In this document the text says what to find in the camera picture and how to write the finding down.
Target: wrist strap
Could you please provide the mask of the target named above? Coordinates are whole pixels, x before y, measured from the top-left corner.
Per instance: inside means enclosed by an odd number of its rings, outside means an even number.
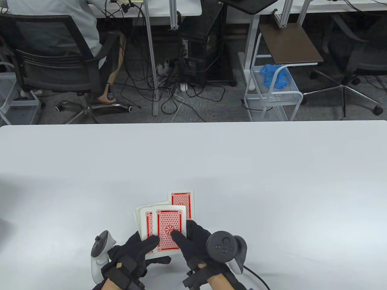
[[[183,280],[184,287],[190,290],[199,290],[200,286],[207,284],[207,280],[213,276],[207,267],[197,268],[195,273],[191,270],[187,273],[188,278]]]
[[[103,271],[103,277],[105,279],[109,278],[122,290],[144,290],[144,284],[130,276],[137,267],[136,261],[126,255],[120,258],[118,263],[122,263],[122,267],[117,268],[114,265],[110,269]]]

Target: blue plastic bag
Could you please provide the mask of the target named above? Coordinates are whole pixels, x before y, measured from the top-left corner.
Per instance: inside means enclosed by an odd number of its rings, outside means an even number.
[[[280,65],[265,65],[259,74],[264,78],[264,85],[267,88],[270,88],[271,81],[273,80],[274,73],[276,70],[281,67]],[[278,75],[276,82],[274,83],[275,89],[284,89],[288,86],[288,82],[286,81],[286,71],[282,69]]]

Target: person's leg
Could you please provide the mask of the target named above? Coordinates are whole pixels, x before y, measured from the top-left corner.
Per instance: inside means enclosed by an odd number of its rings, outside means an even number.
[[[116,80],[116,77],[117,77],[118,73],[120,72],[120,69],[121,69],[122,63],[123,63],[123,59],[124,59],[124,55],[125,55],[125,49],[126,49],[126,38],[125,38],[124,34],[121,31],[114,31],[114,33],[117,33],[120,36],[120,56],[118,59],[117,70],[114,71],[113,73],[111,73],[111,75],[109,77],[109,80],[108,80],[109,84],[114,84],[114,81]],[[101,97],[98,98],[98,100],[100,102],[103,102],[103,103],[116,102],[116,99],[114,99],[112,101],[108,100],[109,84],[106,85],[105,93]]]

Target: computer tower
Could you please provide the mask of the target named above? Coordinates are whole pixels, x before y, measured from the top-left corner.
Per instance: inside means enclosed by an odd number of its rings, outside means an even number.
[[[202,15],[189,16],[178,29],[180,82],[204,86],[223,53],[223,4],[202,0]]]

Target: black mesh office chair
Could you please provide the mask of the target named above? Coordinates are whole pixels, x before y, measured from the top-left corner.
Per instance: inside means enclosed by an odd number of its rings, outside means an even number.
[[[321,75],[333,81],[336,85],[304,93],[303,102],[306,102],[305,96],[310,94],[340,89],[344,120],[346,118],[345,93],[347,91],[373,102],[376,106],[372,112],[378,116],[383,113],[380,104],[349,87],[348,84],[350,82],[353,82],[353,84],[359,83],[359,80],[356,79],[358,75],[375,76],[379,80],[378,76],[387,75],[387,16],[380,18],[362,36],[352,32],[340,15],[332,14],[331,17],[331,22],[324,29],[323,49],[331,55],[344,77],[341,81],[337,81],[318,70],[314,70],[310,75],[311,79]]]
[[[33,89],[76,92],[80,104],[63,101],[58,111],[74,111],[66,124],[90,117],[93,111],[114,108],[109,113],[130,112],[119,103],[91,104],[103,95],[110,74],[117,69],[119,37],[108,34],[96,57],[69,15],[24,16],[0,14],[0,42],[11,55],[17,81],[28,92]],[[99,61],[106,61],[99,68]]]

